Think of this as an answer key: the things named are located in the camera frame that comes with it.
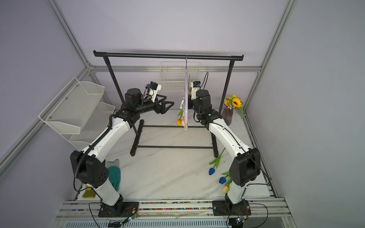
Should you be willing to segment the orange tulip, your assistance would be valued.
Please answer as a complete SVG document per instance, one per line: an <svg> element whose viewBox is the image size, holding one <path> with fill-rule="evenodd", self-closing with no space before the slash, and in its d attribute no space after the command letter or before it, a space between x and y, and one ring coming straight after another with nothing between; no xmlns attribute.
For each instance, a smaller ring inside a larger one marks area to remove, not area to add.
<svg viewBox="0 0 365 228"><path fill-rule="evenodd" d="M181 126L182 122L183 122L183 114L184 114L184 110L180 110L179 114L177 115L178 119L177 119L177 122L176 124L178 126Z"/></svg>

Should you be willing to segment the purple clip hanger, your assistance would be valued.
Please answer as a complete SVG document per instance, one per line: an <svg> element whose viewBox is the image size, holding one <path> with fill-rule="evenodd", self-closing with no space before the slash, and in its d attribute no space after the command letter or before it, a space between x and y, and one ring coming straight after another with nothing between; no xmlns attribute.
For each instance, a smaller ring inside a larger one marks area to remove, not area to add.
<svg viewBox="0 0 365 228"><path fill-rule="evenodd" d="M188 74L188 66L187 66L187 57L185 58L185 84L184 84L184 96L183 96L183 114L182 114L182 125L184 130L188 130L188 95L189 95L189 74Z"/></svg>

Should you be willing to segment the black clothes rack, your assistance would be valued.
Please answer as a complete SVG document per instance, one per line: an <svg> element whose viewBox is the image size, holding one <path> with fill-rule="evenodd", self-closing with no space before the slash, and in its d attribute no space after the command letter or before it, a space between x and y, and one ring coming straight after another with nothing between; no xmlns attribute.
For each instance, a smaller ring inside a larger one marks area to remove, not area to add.
<svg viewBox="0 0 365 228"><path fill-rule="evenodd" d="M228 85L229 85L229 81L231 78L231 74L232 74L232 70L233 70L233 66L234 63L236 61L243 61L244 59L244 55L241 56L208 56L208 55L174 55L174 54L141 54L141 53L111 53L111 52L98 52L98 51L93 51L95 57L102 57L105 61L105 64L108 68L108 71L112 77L112 80L114 82L114 85L117 89L117 92L121 98L122 104L125 104L126 101L123 97L123 95L121 94L121 90L120 90L120 86L117 82L115 73L113 71L113 68L111 66L109 57L117 57L117 58L148 58L148 59L185 59L187 57L187 59L197 59L197 60L229 60L229 68L228 68L228 74L226 77L226 82L225 82L225 86L224 86L224 90L223 90L223 94L222 94L222 99L221 99L221 104L220 104L220 109L219 109L219 113L222 111L222 106L223 106L223 100L225 98L227 89L228 89ZM188 95L188 108L192 108L189 105L189 101L191 99L191 95ZM152 101L151 102L147 102L147 104L142 105L143 108L140 108L141 110L138 110L138 108L136 108L136 111L132 111L134 113L140 112L140 113L145 113L147 111L151 111L152 110ZM144 146L144 145L139 145L139 141L141 138L141 134L142 134L142 130L143 127L178 127L178 126L165 126L165 125L144 125L144 120L140 120L139 123L139 127L138 130L136 129L135 125L134 125L135 121L132 121L132 127L135 130L136 133L136 137L134 140L134 144L132 146L132 149L130 151L130 155L131 156L135 156L136 154L136 150L137 148L175 148L175 149L213 149L213 154L214 157L217 158L219 156L219 152L218 152L218 147L217 147L217 140L216 137L211 133L211 138L212 138L212 147L201 147L201 146Z"/></svg>

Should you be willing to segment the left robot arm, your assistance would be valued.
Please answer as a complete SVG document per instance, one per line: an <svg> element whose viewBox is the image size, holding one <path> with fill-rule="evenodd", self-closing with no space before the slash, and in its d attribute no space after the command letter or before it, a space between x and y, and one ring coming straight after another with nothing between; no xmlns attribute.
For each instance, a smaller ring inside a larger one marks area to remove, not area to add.
<svg viewBox="0 0 365 228"><path fill-rule="evenodd" d="M174 102L152 90L143 95L140 89L132 88L125 94L125 101L115 114L108 118L106 129L89 146L70 155L74 179L90 186L107 206L121 203L123 198L109 180L109 170L104 161L117 141L140 119L142 113L154 111L165 114Z"/></svg>

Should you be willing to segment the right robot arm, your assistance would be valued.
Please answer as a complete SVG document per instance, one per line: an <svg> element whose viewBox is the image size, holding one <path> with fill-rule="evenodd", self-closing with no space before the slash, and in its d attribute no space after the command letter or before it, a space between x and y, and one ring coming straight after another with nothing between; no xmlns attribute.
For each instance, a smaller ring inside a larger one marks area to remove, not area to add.
<svg viewBox="0 0 365 228"><path fill-rule="evenodd" d="M247 186L261 173L259 150L247 146L230 130L220 113L212 108L207 90L193 91L189 105L195 111L197 120L222 143L231 156L229 175L232 183L226 198L233 205L240 203Z"/></svg>

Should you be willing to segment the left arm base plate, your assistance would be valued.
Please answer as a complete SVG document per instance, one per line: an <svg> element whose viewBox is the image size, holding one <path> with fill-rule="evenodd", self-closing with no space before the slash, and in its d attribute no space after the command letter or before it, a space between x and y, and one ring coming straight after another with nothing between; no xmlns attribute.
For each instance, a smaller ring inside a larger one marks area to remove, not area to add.
<svg viewBox="0 0 365 228"><path fill-rule="evenodd" d="M100 206L100 211L98 213L99 218L127 218L137 214L139 202L118 202L114 206L100 203Z"/></svg>

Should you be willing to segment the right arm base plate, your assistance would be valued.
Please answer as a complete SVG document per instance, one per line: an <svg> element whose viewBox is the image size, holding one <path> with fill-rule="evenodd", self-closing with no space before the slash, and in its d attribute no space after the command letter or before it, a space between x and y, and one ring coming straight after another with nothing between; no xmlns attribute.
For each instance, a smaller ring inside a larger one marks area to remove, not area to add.
<svg viewBox="0 0 365 228"><path fill-rule="evenodd" d="M243 200L237 204L231 204L225 200L214 200L213 214L215 216L243 215L250 216L252 214L251 207L247 200Z"/></svg>

